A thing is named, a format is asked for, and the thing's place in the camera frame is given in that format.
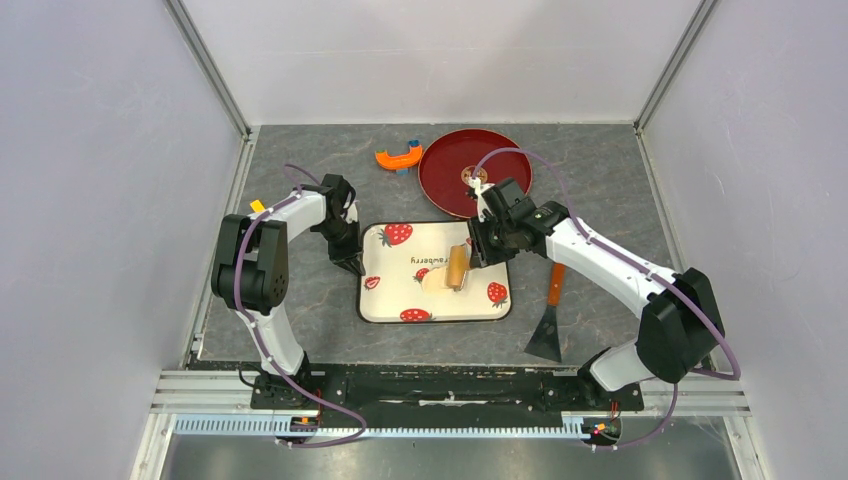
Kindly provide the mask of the strawberry pattern tray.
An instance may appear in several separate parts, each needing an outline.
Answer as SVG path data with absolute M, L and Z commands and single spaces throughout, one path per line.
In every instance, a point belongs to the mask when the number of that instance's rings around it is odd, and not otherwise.
M 464 222 L 372 224 L 362 242 L 357 312 L 367 323 L 498 321 L 512 310 L 505 263 L 467 271 L 458 288 L 448 285 L 451 259 L 471 253 Z

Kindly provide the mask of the wooden dough roller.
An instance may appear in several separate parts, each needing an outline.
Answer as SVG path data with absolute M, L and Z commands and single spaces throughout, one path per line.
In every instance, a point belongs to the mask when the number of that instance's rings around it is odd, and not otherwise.
M 452 246 L 445 270 L 445 286 L 454 291 L 460 291 L 465 284 L 469 269 L 469 255 L 466 246 Z

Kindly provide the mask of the white dough piece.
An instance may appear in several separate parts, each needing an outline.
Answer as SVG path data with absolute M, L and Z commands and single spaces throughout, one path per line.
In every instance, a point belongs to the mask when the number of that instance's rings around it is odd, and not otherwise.
M 446 267 L 439 267 L 430 270 L 421 280 L 421 287 L 424 293 L 437 294 L 454 291 L 445 286 L 445 270 Z

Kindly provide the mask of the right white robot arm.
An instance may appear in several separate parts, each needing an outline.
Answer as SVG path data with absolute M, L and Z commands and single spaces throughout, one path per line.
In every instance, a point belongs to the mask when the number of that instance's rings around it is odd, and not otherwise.
M 639 320 L 635 339 L 587 361 L 577 382 L 580 400 L 602 408 L 623 387 L 656 378 L 676 384 L 726 344 L 709 279 L 695 268 L 658 266 L 591 230 L 555 202 L 536 205 L 517 183 L 473 178 L 477 213 L 468 221 L 470 264 L 483 268 L 532 252 L 577 271 Z

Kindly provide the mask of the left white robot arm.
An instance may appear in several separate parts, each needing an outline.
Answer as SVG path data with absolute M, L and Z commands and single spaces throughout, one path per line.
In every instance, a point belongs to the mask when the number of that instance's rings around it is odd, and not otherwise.
M 211 291 L 237 313 L 260 354 L 261 368 L 279 375 L 276 396 L 291 408 L 307 405 L 312 379 L 299 372 L 306 352 L 295 338 L 284 299 L 290 283 L 289 243 L 304 232 L 322 235 L 330 261 L 365 274 L 356 190 L 327 174 L 272 207 L 251 215 L 229 214 L 220 223 Z

